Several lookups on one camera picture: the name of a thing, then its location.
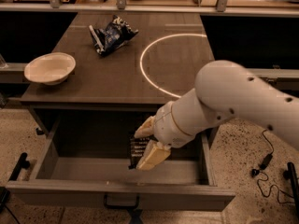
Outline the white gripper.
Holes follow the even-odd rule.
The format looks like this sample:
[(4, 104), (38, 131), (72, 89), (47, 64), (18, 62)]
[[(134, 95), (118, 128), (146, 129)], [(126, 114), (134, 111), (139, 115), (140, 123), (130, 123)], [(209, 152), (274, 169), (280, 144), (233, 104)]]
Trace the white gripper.
[(148, 117), (135, 131), (134, 138), (151, 136), (159, 141), (150, 140), (136, 168), (148, 171), (165, 161), (171, 154), (171, 147), (181, 148), (191, 141), (175, 123), (172, 114), (173, 102), (160, 107), (154, 116)]

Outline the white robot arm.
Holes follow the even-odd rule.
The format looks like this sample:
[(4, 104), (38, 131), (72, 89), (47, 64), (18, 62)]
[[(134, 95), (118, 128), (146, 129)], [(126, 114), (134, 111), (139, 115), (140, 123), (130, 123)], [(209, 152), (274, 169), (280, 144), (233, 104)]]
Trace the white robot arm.
[(237, 63), (214, 61), (200, 69), (193, 89), (160, 107), (135, 131), (135, 138), (154, 137), (136, 168), (154, 168), (173, 148), (233, 118), (251, 121), (299, 148), (299, 99)]

